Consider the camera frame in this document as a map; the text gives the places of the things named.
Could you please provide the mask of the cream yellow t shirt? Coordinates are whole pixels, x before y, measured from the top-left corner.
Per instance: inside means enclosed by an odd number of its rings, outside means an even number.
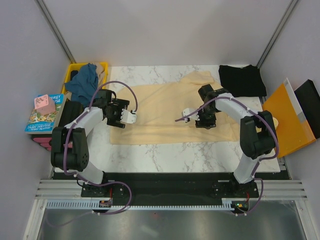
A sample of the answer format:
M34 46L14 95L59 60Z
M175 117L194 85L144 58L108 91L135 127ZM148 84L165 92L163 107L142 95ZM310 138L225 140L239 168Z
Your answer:
M177 121L186 108L197 109L203 101L200 87L221 85L209 71L193 71L178 82L126 87L117 92L119 99L128 100L130 109L138 108L137 120L125 128L111 127L113 145L149 145L202 142L237 142L240 126L224 112L216 114L216 127L197 128L194 121Z

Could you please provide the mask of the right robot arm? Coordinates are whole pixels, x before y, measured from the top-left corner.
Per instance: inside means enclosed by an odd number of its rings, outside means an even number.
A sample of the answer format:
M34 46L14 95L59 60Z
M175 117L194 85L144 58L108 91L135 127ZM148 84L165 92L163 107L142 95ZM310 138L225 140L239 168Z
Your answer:
M203 105L197 110L197 128L216 127L216 114L225 113L239 124L239 144L243 152L239 165L233 172L235 181L229 184L229 191L235 197L247 191L246 183L254 179L255 172L263 160L275 150L273 158L279 154L279 143L272 114L254 111L235 99L224 88L214 90L210 84L202 86L198 94Z

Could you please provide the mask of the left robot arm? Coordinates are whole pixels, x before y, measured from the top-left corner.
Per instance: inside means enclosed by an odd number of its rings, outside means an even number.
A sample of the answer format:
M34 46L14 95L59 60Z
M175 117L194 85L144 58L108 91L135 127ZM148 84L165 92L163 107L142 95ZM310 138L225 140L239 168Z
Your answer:
M104 171L91 162L87 137L103 120L108 126L120 129L132 123L136 116L128 111L129 104L129 100L117 98L111 90L99 90L92 106L65 126L53 129L51 165L67 176L92 184L92 191L99 197L106 196L110 185Z

